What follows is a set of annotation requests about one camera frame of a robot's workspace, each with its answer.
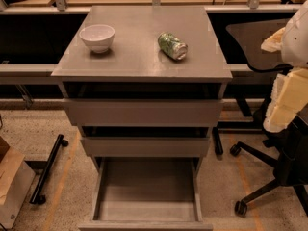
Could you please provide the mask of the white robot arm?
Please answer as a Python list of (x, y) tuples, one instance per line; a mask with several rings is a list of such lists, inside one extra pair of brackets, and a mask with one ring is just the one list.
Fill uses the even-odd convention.
[(265, 39), (261, 49), (281, 52), (282, 61), (293, 69), (274, 80), (263, 127), (278, 133), (286, 129), (296, 114), (308, 104), (308, 1), (286, 26)]

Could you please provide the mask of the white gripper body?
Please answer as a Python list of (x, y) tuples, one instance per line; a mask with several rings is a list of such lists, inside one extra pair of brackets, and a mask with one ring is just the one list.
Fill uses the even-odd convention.
[(308, 69), (298, 67), (287, 75), (278, 74), (270, 98), (263, 127), (278, 133), (308, 104)]

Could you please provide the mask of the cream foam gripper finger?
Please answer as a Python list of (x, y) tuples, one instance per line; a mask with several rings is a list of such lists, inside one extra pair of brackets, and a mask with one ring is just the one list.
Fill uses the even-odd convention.
[(261, 44), (261, 49), (267, 52), (276, 52), (282, 49), (282, 38), (285, 33), (285, 28), (277, 30), (270, 37), (265, 39)]

